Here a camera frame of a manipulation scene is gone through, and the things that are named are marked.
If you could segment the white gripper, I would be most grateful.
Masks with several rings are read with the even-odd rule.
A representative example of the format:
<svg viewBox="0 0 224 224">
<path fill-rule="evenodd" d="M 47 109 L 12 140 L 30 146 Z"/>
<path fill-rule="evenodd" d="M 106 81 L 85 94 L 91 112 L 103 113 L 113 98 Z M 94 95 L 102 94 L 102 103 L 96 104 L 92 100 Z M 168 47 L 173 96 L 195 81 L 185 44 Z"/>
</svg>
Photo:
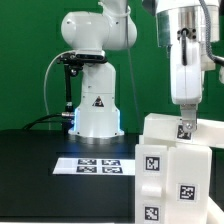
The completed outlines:
<svg viewBox="0 0 224 224">
<path fill-rule="evenodd" d="M 180 106 L 185 132 L 197 129 L 197 105 L 202 99 L 200 44 L 188 37 L 189 30 L 179 31 L 170 52 L 172 102 Z"/>
</svg>

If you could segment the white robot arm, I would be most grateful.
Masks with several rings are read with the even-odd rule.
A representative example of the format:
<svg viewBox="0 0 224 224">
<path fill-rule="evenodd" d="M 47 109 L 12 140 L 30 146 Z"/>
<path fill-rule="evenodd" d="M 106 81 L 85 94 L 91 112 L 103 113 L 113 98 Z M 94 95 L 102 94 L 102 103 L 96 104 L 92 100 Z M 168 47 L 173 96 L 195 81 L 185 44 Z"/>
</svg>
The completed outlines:
<svg viewBox="0 0 224 224">
<path fill-rule="evenodd" d="M 212 53 L 219 40 L 222 0 L 142 0 L 156 17 L 159 46 L 169 49 L 171 99 L 180 107 L 182 129 L 197 130 L 197 108 L 202 100 L 204 73 L 224 58 Z M 107 50 L 132 47 L 137 28 L 130 17 L 128 0 L 99 0 L 100 13 L 70 12 L 61 33 L 71 50 L 63 55 L 75 75 L 83 73 L 81 103 L 74 110 L 69 134 L 84 140 L 112 140 L 124 136 L 120 111 L 115 106 L 116 71 L 107 61 Z"/>
</svg>

